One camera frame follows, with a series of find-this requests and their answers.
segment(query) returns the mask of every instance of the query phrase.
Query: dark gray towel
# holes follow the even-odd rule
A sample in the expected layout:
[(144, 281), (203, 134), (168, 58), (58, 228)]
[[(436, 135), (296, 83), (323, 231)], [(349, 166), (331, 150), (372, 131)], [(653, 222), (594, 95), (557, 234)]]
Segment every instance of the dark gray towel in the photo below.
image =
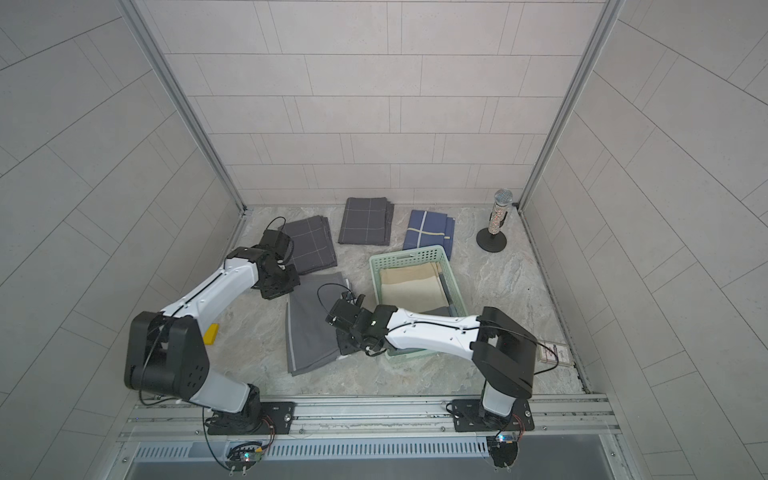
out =
[(283, 232), (293, 243), (288, 264), (296, 265), (299, 275), (338, 265), (328, 218), (316, 215), (286, 223)]
[(324, 286), (317, 299), (317, 289), (324, 283), (345, 285), (341, 273), (310, 275), (288, 294), (286, 308), (286, 351), (288, 371), (296, 376), (331, 363), (341, 355), (336, 329), (326, 323), (330, 310), (345, 290), (341, 286)]
[(395, 206), (385, 197), (347, 198), (339, 243), (389, 245)]

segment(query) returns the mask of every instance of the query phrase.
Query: yellow block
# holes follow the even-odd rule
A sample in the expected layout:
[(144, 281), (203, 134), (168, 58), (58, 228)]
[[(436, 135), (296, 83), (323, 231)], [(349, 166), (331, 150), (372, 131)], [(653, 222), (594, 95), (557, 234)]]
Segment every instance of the yellow block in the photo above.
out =
[(208, 331), (203, 335), (203, 343), (206, 345), (213, 345), (216, 340), (216, 334), (219, 333), (219, 324), (211, 323), (208, 327)]

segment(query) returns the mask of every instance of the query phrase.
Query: blue towel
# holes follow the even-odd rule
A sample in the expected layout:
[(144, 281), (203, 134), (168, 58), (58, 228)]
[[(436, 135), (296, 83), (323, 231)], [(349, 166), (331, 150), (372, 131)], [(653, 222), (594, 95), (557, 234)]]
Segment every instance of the blue towel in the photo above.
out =
[(448, 260), (453, 249), (453, 231), (455, 220), (446, 214), (411, 210), (406, 239), (402, 243), (403, 250), (412, 248), (442, 245)]

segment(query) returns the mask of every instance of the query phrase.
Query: vent grille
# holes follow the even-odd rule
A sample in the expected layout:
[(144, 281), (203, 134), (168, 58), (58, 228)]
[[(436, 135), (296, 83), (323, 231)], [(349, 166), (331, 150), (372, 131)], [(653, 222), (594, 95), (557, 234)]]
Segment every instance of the vent grille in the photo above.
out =
[[(221, 454), (241, 441), (211, 442)], [(431, 437), (387, 439), (284, 439), (266, 451), (263, 460), (330, 460), (367, 458), (487, 457), (485, 437)], [(142, 442), (134, 462), (213, 461), (205, 442)]]

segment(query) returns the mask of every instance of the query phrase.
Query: gray tile wall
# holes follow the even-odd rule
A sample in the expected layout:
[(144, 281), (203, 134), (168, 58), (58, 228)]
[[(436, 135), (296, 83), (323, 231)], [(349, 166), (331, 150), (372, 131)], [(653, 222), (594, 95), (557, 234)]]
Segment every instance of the gray tile wall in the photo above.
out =
[(525, 219), (645, 475), (768, 474), (768, 4), (627, 0)]
[(137, 3), (251, 205), (519, 195), (603, 6)]
[(0, 3), (0, 476), (80, 479), (237, 208), (109, 0)]

